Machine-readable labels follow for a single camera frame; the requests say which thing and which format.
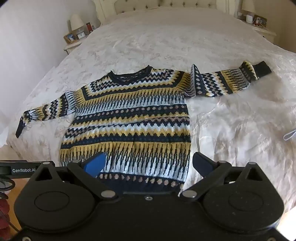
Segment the small red picture frame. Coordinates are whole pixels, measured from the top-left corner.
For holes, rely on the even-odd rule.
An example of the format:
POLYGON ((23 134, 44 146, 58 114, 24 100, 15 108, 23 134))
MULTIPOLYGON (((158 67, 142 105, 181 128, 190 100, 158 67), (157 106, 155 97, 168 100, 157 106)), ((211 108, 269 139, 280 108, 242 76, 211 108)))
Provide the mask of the small red picture frame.
POLYGON ((88 23, 86 24, 86 26, 87 26, 87 29, 88 29, 88 31, 89 31, 90 33, 93 32, 93 28, 92 28, 92 25, 91 25, 90 22, 88 22, 88 23))

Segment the small white box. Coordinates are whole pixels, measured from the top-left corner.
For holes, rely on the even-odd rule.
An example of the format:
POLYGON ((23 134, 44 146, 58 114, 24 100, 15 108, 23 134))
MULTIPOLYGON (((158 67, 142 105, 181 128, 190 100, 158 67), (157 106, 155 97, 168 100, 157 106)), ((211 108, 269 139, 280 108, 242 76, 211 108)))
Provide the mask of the small white box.
POLYGON ((248 24, 252 24, 252 22, 253 22, 253 16, 247 14, 247 15, 246 15, 246 19, 245 19, 245 21, 246 21, 248 24))

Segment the left white table lamp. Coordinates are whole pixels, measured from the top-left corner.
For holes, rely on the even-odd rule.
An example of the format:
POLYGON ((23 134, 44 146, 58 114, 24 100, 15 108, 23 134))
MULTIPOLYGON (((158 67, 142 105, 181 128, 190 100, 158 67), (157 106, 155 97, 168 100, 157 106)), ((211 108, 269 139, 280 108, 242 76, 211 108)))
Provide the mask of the left white table lamp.
POLYGON ((73 14, 70 17, 70 25, 71 25, 72 32, 76 34, 83 31, 84 22, 82 21, 81 17, 78 14, 73 14))

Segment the white nightstand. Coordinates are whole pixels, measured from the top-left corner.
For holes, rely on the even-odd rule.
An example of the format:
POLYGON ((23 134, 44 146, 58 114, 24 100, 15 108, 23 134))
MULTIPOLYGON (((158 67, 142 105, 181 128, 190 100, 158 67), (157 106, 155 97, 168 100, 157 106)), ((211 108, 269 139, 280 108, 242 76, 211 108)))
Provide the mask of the white nightstand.
POLYGON ((248 26, 252 27, 253 30, 255 30, 257 33, 259 33, 260 35, 262 35, 262 37, 264 37, 265 39, 267 39, 269 42, 274 44, 275 38, 276 38, 276 33, 267 29, 266 27, 260 27, 260 26, 256 26, 253 24, 249 24, 246 21, 243 21, 245 24, 247 24, 248 26))
POLYGON ((85 40, 86 40, 86 38, 82 38, 82 39, 78 40, 77 42, 67 44, 64 48, 64 51, 69 55, 75 48, 80 46, 85 40))

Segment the tufted cream headboard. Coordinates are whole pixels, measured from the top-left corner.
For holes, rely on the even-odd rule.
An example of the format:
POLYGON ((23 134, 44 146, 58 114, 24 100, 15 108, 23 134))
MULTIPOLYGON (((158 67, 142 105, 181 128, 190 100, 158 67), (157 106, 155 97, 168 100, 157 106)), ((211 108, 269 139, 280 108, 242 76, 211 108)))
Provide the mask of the tufted cream headboard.
POLYGON ((207 8, 217 9, 231 16, 236 15, 236 1, 175 1, 175 0, 162 0, 162 1, 94 1, 98 18, 105 19, 112 15, 118 15, 128 11, 139 11, 145 9, 156 9, 161 7, 172 8, 207 8))

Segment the red patterned item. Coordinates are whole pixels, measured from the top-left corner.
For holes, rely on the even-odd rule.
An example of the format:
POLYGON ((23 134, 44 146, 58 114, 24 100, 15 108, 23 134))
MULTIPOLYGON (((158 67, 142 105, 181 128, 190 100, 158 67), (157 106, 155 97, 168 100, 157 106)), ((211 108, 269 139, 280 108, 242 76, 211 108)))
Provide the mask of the red patterned item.
POLYGON ((9 211, 10 206, 6 199, 0 199, 0 209, 1 209, 1 231, 10 231, 10 217, 9 211))

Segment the wooden photo frame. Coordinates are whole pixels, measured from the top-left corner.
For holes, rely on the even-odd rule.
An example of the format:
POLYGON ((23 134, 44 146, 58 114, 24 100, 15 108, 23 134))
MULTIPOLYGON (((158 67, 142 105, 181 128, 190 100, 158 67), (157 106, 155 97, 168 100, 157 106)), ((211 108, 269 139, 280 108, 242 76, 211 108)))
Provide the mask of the wooden photo frame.
POLYGON ((73 33, 68 33, 67 35, 64 36, 64 40, 66 41, 67 44, 72 44, 74 42, 76 42, 77 36, 73 33))

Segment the white table lamp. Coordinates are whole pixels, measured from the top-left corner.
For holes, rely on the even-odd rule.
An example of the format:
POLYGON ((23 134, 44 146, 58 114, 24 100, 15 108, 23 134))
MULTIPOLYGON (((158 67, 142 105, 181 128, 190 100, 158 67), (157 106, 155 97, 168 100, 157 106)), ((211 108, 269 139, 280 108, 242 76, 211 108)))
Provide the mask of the white table lamp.
POLYGON ((73 14, 70 17, 70 25, 71 25, 72 32, 76 34, 83 31, 84 22, 82 21, 81 17, 78 14, 73 14))
POLYGON ((256 13, 253 0, 243 0, 241 9, 251 15, 254 15, 256 13))

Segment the left white nightstand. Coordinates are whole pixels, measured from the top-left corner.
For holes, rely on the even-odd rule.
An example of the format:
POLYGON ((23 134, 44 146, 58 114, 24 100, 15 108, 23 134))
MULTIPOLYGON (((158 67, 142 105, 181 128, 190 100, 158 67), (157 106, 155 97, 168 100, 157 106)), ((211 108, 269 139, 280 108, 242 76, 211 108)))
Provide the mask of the left white nightstand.
POLYGON ((86 40, 86 38, 82 38, 82 39, 78 40, 77 42, 67 44, 64 48, 64 51, 69 55, 75 48, 80 46, 85 40, 86 40))

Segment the right white table lamp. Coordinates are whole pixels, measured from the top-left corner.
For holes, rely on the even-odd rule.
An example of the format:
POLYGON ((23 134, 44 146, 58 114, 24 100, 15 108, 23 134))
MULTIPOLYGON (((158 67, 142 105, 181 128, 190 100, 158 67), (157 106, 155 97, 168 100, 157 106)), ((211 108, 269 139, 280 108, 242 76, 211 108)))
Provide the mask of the right white table lamp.
POLYGON ((253 0, 243 0, 241 9, 251 15, 254 15, 256 13, 253 0))

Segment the white floral bedspread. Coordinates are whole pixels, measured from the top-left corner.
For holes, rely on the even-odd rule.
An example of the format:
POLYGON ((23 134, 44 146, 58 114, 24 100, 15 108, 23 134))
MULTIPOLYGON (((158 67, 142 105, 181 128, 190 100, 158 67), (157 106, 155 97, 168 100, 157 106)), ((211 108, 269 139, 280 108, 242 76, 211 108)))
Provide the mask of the white floral bedspread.
POLYGON ((147 65, 202 73, 265 61, 272 73, 228 96, 187 101, 192 151, 235 166, 257 162, 278 190, 285 209, 295 207, 295 53, 271 44, 221 11, 158 8, 115 15, 52 69, 25 100, 9 126, 7 143, 28 161, 58 161, 73 117, 30 124, 16 138, 22 113, 109 71, 136 72, 147 65))

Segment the patterned knit sweater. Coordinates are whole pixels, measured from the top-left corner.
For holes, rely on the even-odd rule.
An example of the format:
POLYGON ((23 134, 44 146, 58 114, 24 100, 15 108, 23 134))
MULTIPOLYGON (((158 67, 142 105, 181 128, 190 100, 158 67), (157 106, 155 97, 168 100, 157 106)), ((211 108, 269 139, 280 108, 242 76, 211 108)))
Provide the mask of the patterned knit sweater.
POLYGON ((23 113, 20 137, 29 123, 72 114, 59 161, 81 163, 106 156, 97 178, 117 191, 181 190, 190 166, 190 117, 186 99, 218 97, 245 90, 271 73, 265 62, 200 73, 152 66, 117 75, 109 72, 75 91, 23 113))

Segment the small white alarm clock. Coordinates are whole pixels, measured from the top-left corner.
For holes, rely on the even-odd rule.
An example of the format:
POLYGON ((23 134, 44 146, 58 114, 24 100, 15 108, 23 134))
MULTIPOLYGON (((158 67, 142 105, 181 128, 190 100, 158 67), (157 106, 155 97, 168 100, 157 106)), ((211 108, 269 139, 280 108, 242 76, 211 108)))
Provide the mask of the small white alarm clock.
POLYGON ((78 34, 77 34, 77 37, 78 37, 78 39, 80 40, 80 39, 86 37, 86 35, 85 35, 84 32, 81 32, 81 33, 78 33, 78 34))

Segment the right white nightstand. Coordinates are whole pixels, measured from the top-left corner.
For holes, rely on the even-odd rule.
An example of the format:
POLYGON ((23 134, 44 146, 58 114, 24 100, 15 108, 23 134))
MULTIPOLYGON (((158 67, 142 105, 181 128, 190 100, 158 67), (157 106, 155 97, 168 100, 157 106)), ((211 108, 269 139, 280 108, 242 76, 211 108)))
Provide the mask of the right white nightstand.
POLYGON ((245 24, 247 24, 248 26, 252 27, 253 30, 255 30, 257 33, 259 33, 260 35, 262 35, 262 37, 264 37, 265 39, 267 39, 269 42, 274 44, 275 38, 276 38, 276 33, 267 29, 266 27, 260 27, 260 26, 256 26, 253 24, 249 24, 246 21, 243 21, 245 24))

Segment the right photo frame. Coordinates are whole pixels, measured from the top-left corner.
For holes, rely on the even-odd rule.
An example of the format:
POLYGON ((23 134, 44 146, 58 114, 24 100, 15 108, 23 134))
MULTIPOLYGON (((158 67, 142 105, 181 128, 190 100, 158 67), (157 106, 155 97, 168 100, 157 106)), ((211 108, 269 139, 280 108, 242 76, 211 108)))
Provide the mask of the right photo frame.
POLYGON ((259 15, 254 15, 252 24, 266 28, 267 19, 259 15))

